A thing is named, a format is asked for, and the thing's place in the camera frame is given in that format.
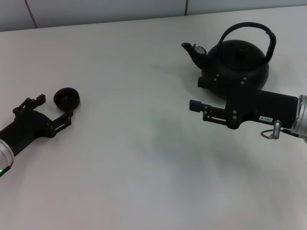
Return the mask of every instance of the white wall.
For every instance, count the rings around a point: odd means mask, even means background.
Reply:
[[[188,15],[307,5],[307,0],[189,0]]]
[[[0,32],[33,28],[24,0],[0,0]]]
[[[186,0],[28,0],[38,27],[183,16]]]

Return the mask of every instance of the table surface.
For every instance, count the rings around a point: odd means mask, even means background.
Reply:
[[[4,230],[305,230],[307,144],[246,122],[202,121],[189,100],[223,108],[197,87],[182,42],[207,50],[236,23],[277,36],[264,89],[307,94],[307,7],[195,15],[0,33],[0,126],[26,97],[61,113],[54,93],[81,97],[72,126],[34,141],[0,179]],[[253,28],[227,39],[264,52]]]

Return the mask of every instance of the kettle spout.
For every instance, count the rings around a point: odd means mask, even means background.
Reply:
[[[181,46],[189,53],[195,65],[203,69],[206,63],[207,51],[201,46],[196,46],[196,44],[192,46],[190,43],[182,43]]]

